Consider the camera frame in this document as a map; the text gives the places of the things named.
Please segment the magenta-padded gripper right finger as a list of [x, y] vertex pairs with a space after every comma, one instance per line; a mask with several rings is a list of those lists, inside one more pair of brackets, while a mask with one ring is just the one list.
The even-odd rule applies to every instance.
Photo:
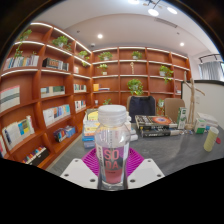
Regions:
[[152, 158], [144, 159], [137, 151], [130, 148], [126, 161], [127, 188], [135, 189], [146, 186], [164, 177]]

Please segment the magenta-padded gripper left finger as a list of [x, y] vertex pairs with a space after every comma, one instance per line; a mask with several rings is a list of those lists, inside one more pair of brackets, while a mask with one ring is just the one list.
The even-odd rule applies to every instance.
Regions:
[[61, 177], [78, 186], [97, 189], [100, 173], [96, 149], [91, 149], [82, 159], [73, 159], [61, 174]]

